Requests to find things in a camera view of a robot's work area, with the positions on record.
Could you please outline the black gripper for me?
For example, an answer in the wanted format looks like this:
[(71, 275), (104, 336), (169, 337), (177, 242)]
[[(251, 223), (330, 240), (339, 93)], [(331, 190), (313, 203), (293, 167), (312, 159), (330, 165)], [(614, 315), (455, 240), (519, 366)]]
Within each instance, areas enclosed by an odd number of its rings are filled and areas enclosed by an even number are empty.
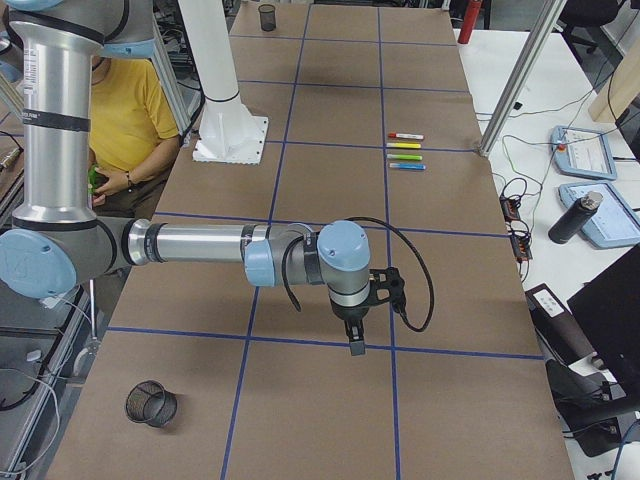
[(343, 306), (331, 301), (333, 313), (344, 322), (352, 356), (365, 354), (365, 338), (363, 319), (369, 312), (369, 306), (363, 303), (358, 306)]

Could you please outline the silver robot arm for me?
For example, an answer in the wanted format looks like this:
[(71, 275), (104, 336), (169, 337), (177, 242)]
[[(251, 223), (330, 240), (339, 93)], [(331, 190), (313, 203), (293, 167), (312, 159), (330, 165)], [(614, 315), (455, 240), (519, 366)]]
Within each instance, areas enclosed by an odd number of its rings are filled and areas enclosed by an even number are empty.
[(1, 237), (1, 278), (31, 298), (65, 293), (126, 265), (240, 262), (255, 286), (324, 284), (350, 350), (365, 351), (372, 290), (364, 230), (303, 224), (170, 225), (98, 216), (90, 206), (90, 90), (95, 56), (150, 57), (148, 1), (13, 1), (24, 45), (25, 185)]

